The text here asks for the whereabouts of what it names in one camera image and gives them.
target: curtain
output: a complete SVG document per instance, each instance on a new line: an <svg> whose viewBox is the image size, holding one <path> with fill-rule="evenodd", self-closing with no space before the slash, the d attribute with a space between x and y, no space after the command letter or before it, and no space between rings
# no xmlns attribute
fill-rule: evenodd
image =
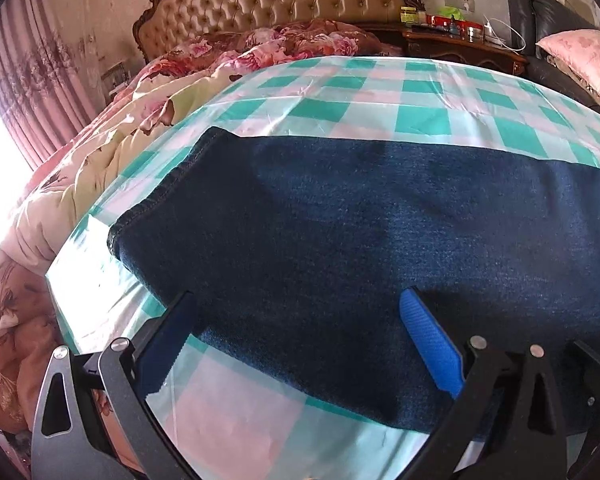
<svg viewBox="0 0 600 480"><path fill-rule="evenodd" d="M0 117L32 168L96 116L47 0L0 8Z"/></svg>

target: bedside table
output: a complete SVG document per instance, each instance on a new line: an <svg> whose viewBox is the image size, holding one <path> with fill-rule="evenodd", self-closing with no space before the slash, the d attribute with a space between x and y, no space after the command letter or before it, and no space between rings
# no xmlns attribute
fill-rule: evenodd
<svg viewBox="0 0 600 480"><path fill-rule="evenodd" d="M408 56L455 61L513 75L523 75L528 65L524 57L506 48L462 40L444 32L405 29L402 36Z"/></svg>

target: silver bolt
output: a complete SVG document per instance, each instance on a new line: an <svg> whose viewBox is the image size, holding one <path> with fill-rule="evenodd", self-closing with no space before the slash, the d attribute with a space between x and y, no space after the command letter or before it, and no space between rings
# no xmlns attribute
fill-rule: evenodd
<svg viewBox="0 0 600 480"><path fill-rule="evenodd" d="M540 345L531 345L531 348L529 349L529 351L531 352L531 355L533 357L537 357L537 358L544 357L544 348L542 348Z"/></svg>
<svg viewBox="0 0 600 480"><path fill-rule="evenodd" d="M68 353L69 349L66 346L59 346L54 350L54 358L58 360L64 359L67 357Z"/></svg>
<svg viewBox="0 0 600 480"><path fill-rule="evenodd" d="M126 350L126 348L129 346L129 339L127 339L126 337L119 337L117 339L114 339L111 343L111 349L114 352L122 352L124 350Z"/></svg>
<svg viewBox="0 0 600 480"><path fill-rule="evenodd" d="M481 335L474 335L471 339L469 339L469 343L476 350L484 350L487 348L487 340Z"/></svg>

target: floral comforter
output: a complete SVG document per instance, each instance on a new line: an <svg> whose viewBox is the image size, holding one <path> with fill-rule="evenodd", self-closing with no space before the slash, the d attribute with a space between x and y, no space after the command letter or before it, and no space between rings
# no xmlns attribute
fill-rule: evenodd
<svg viewBox="0 0 600 480"><path fill-rule="evenodd" d="M151 142L241 76L317 56L400 56L352 25L313 20L187 41L152 61L34 173L0 241L0 429L32 428L62 343L45 273L80 218Z"/></svg>

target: denim fabric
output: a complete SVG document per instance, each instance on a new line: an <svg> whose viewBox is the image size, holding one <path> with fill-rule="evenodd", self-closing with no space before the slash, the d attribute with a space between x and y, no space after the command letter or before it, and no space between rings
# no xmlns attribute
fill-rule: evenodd
<svg viewBox="0 0 600 480"><path fill-rule="evenodd" d="M415 285L452 337L541 344L568 429L587 394L564 354L600 352L600 170L481 148L211 128L109 248L192 333L389 426L430 431L436 390L400 322Z"/></svg>

